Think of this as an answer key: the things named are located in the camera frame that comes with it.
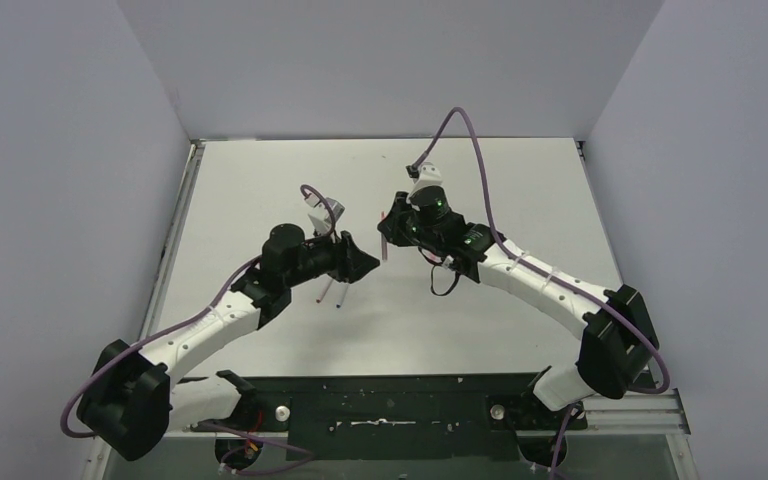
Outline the white red marker pen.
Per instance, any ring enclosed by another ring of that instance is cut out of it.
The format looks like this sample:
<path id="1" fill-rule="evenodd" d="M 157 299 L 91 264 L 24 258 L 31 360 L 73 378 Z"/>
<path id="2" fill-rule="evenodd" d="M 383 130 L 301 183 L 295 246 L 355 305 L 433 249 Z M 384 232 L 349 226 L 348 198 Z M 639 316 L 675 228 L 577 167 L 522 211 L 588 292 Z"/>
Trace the white red marker pen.
<path id="1" fill-rule="evenodd" d="M 331 285 L 332 285 L 332 281 L 328 281 L 324 285 L 324 287 L 320 290 L 319 294 L 316 297 L 316 300 L 315 300 L 316 303 L 321 303 L 325 299 L 326 295 L 328 294 L 331 288 Z"/>

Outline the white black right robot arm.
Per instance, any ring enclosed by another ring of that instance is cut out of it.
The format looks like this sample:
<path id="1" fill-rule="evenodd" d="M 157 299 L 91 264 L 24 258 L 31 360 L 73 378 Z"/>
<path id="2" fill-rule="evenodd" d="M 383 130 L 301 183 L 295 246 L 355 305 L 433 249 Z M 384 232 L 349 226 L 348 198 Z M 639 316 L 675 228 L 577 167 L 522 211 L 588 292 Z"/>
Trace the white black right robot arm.
<path id="1" fill-rule="evenodd" d="M 398 192 L 377 229 L 391 245 L 429 252 L 456 274 L 524 301 L 579 341 L 577 360 L 549 368 L 533 387 L 551 411 L 594 394 L 622 398 L 654 357 L 658 340 L 638 290 L 588 283 L 540 261 L 489 226 L 466 221 L 440 186 Z"/>

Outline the white blue marker pen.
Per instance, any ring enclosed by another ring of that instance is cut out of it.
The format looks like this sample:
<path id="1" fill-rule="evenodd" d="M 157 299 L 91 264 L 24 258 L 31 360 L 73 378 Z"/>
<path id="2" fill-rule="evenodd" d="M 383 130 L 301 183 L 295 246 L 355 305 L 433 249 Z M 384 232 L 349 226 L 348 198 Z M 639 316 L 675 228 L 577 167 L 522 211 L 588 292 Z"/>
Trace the white blue marker pen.
<path id="1" fill-rule="evenodd" d="M 347 297 L 347 294 L 348 294 L 348 291 L 349 291 L 349 287 L 350 287 L 349 284 L 343 284 L 342 285 L 342 290 L 340 291 L 340 294 L 338 296 L 338 300 L 336 302 L 336 307 L 338 309 L 340 309 L 345 304 L 345 300 L 346 300 L 346 297 Z"/>

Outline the left side aluminium rail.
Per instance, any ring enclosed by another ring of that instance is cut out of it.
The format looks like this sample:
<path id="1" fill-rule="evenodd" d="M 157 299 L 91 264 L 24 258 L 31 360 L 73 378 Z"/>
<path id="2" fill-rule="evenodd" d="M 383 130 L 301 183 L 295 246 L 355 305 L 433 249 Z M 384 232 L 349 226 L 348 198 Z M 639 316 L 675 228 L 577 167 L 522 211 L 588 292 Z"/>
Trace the left side aluminium rail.
<path id="1" fill-rule="evenodd" d="M 141 330 L 138 335 L 139 340 L 143 340 L 150 336 L 160 322 L 162 308 L 169 285 L 169 277 L 174 269 L 180 238 L 191 204 L 204 152 L 204 140 L 194 140 L 191 142 L 190 153 L 178 189 L 173 216 L 164 240 L 158 270 L 156 272 Z"/>

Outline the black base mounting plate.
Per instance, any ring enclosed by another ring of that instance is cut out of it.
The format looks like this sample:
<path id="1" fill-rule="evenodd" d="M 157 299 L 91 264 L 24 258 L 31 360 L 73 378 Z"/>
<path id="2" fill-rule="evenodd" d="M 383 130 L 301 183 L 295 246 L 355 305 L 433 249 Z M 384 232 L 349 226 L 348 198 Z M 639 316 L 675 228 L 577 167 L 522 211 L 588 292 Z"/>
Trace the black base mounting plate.
<path id="1" fill-rule="evenodd" d="M 517 459 L 517 432 L 537 435 L 538 453 L 562 424 L 531 392 L 533 373 L 249 377 L 241 406 L 223 427 L 284 433 L 297 460 Z"/>

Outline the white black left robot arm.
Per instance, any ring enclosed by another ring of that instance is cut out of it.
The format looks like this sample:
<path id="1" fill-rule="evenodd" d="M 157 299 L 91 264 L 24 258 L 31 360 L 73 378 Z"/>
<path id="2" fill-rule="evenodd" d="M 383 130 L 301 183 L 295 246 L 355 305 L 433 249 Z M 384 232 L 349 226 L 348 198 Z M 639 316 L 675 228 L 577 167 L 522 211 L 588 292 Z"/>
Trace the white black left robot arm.
<path id="1" fill-rule="evenodd" d="M 127 460 L 150 452 L 170 430 L 220 420 L 240 430 L 252 423 L 253 387 L 230 371 L 176 386 L 230 342 L 265 327 L 292 301 L 292 290 L 320 276 L 353 284 L 378 268 L 351 234 L 306 238 L 294 224 L 274 227 L 261 253 L 238 269 L 194 317 L 139 342 L 101 352 L 78 399 L 67 407 Z"/>

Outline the pink marker pen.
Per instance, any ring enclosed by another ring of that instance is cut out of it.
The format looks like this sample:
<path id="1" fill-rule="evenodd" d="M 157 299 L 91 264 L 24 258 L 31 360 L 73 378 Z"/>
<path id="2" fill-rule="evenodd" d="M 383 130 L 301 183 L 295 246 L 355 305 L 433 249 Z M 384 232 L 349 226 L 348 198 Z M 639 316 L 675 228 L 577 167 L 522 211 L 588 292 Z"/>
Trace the pink marker pen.
<path id="1" fill-rule="evenodd" d="M 386 262 L 388 260 L 388 242 L 387 242 L 385 234 L 381 230 L 381 228 L 382 228 L 381 226 L 383 225 L 383 222 L 386 219 L 386 215 L 387 214 L 386 214 L 385 211 L 381 211 L 380 212 L 380 220 L 379 220 L 379 224 L 378 224 L 378 227 L 377 227 L 378 231 L 379 231 L 379 234 L 380 234 L 380 247 L 381 247 L 381 261 L 382 261 L 382 263 L 384 263 L 384 262 Z"/>

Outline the aluminium frame rail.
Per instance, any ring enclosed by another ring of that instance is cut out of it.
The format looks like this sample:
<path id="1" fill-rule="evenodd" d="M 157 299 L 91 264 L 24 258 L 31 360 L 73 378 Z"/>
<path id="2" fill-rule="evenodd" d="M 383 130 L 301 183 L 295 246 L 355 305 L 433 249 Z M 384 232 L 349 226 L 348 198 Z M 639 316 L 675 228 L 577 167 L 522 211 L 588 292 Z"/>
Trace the aluminium frame rail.
<path id="1" fill-rule="evenodd" d="M 551 412 L 537 400 L 520 394 L 486 395 L 460 389 L 451 392 L 342 392 L 321 389 L 312 396 L 300 392 L 276 395 L 259 392 L 208 394 L 186 384 L 159 409 L 158 425 L 139 415 L 133 433 L 148 439 L 185 432 L 226 429 L 247 434 L 338 432 L 349 429 L 400 428 L 456 431 L 469 425 L 480 430 L 513 430 L 526 436 L 572 431 L 610 433 L 685 433 L 688 428 L 677 394 L 631 395 L 621 400 L 590 397 L 572 414 Z"/>

